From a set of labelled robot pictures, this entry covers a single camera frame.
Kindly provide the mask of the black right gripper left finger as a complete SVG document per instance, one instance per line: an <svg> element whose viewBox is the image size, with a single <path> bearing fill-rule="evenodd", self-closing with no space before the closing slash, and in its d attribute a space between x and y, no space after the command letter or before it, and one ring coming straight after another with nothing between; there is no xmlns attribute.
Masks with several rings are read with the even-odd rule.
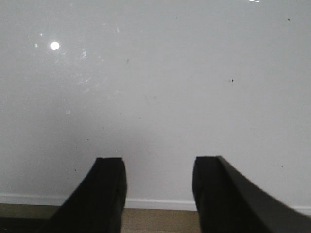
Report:
<svg viewBox="0 0 311 233"><path fill-rule="evenodd" d="M97 158L43 233L119 233L127 193L122 158Z"/></svg>

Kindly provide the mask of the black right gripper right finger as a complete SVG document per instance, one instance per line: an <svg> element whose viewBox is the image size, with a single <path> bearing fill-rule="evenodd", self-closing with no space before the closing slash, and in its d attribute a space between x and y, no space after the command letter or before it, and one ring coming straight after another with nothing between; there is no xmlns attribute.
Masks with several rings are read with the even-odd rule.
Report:
<svg viewBox="0 0 311 233"><path fill-rule="evenodd" d="M196 157L192 191L203 233L309 233L311 219L253 184L221 156Z"/></svg>

